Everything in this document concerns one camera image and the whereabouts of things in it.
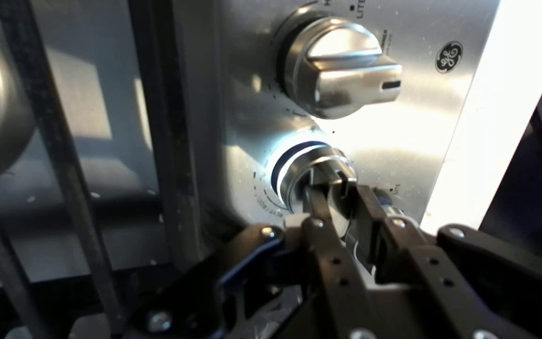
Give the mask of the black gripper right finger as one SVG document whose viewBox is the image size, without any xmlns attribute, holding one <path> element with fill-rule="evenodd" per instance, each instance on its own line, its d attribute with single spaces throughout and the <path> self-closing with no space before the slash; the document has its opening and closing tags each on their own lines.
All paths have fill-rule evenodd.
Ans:
<svg viewBox="0 0 542 339">
<path fill-rule="evenodd" d="M 356 254 L 379 285 L 428 296 L 445 337 L 542 339 L 542 258 L 463 224 L 437 236 L 399 215 L 381 188 L 352 185 Z"/>
</svg>

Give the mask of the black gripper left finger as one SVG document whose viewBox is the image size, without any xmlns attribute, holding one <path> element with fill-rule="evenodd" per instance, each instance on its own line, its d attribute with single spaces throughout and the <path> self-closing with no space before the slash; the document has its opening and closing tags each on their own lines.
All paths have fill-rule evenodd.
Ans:
<svg viewBox="0 0 542 339">
<path fill-rule="evenodd" d="M 251 226 L 143 303 L 128 320 L 130 339 L 223 339 L 236 330 L 228 305 L 255 305 L 271 286 L 300 286 L 302 301 L 277 335 L 349 339 L 369 322 L 367 290 L 343 247 L 324 188 L 305 188 L 309 217 L 300 228 Z"/>
</svg>

